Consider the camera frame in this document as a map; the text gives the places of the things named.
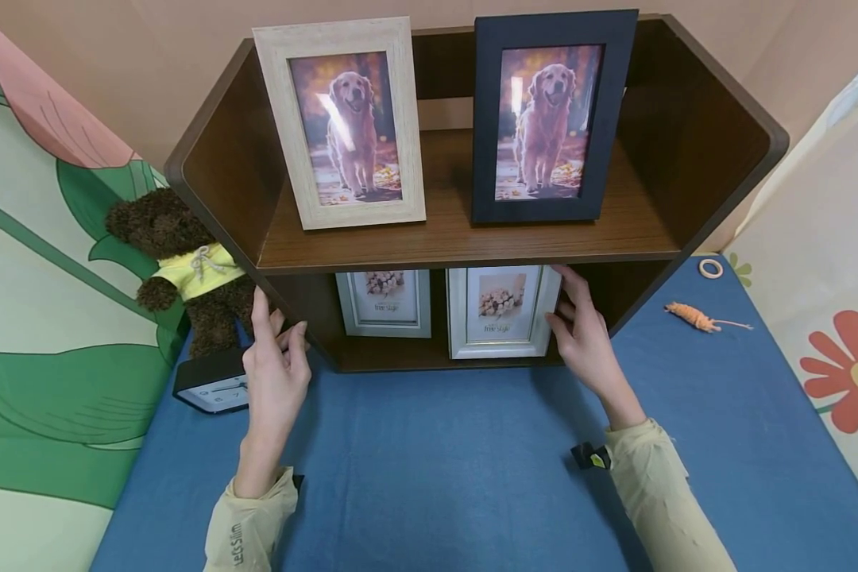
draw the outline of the wooden shelf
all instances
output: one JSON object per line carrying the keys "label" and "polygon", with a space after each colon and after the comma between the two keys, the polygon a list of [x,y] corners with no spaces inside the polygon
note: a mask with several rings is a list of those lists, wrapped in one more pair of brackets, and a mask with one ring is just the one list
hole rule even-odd
{"label": "wooden shelf", "polygon": [[[473,96],[471,29],[413,37],[418,100]],[[254,42],[243,41],[165,175],[290,323],[340,372],[511,367],[448,357],[445,271],[573,264],[614,335],[770,172],[788,133],[670,16],[636,29],[601,218],[473,226],[473,133],[421,133],[427,221],[303,231]],[[333,272],[430,269],[433,336],[347,336]]]}
{"label": "wooden shelf", "polygon": [[670,260],[680,246],[664,226],[622,146],[614,145],[597,222],[471,226],[470,129],[422,132],[427,221],[302,230],[289,182],[257,267],[265,275],[382,269]]}

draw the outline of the black clip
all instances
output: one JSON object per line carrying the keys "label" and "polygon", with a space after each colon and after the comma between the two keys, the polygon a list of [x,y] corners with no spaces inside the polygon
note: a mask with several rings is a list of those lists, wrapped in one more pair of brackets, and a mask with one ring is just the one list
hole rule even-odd
{"label": "black clip", "polygon": [[572,447],[572,456],[581,470],[592,467],[610,470],[610,453],[606,451],[606,446],[595,448],[591,443],[585,441],[581,445]]}

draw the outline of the picture frame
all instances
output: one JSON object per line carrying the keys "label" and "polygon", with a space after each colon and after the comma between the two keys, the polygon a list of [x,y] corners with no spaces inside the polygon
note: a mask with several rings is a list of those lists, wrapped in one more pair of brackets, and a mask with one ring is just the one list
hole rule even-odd
{"label": "picture frame", "polygon": [[452,360],[546,355],[562,277],[548,265],[449,269],[448,343]]}
{"label": "picture frame", "polygon": [[638,17],[476,19],[473,222],[600,216]]}
{"label": "picture frame", "polygon": [[428,270],[338,272],[347,336],[431,338]]}
{"label": "picture frame", "polygon": [[410,18],[253,32],[302,228],[425,221]]}

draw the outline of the person's left hand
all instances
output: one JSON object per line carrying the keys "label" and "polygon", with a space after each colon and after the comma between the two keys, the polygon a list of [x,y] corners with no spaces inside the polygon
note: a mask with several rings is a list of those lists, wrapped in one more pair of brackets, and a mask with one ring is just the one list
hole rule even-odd
{"label": "person's left hand", "polygon": [[273,487],[286,439],[308,393],[312,372],[305,350],[307,323],[297,323],[277,337],[284,316],[270,313],[267,295],[254,289],[254,344],[242,364],[248,376],[248,435],[242,440],[235,495],[260,498]]}
{"label": "person's left hand", "polygon": [[284,321],[279,309],[269,312],[267,295],[255,288],[254,344],[242,356],[248,375],[248,435],[252,439],[288,437],[308,392],[312,377],[305,356],[308,323],[297,323],[277,337]]}

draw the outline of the dark blue picture frame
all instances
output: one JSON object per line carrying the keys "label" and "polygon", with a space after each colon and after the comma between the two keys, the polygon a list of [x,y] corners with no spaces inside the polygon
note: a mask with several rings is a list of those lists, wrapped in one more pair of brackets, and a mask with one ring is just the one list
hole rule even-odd
{"label": "dark blue picture frame", "polygon": [[[473,93],[472,222],[593,221],[600,216],[638,20],[638,10],[476,19],[473,24],[477,35],[477,84]],[[599,44],[602,53],[578,196],[496,201],[503,50],[585,44]]]}

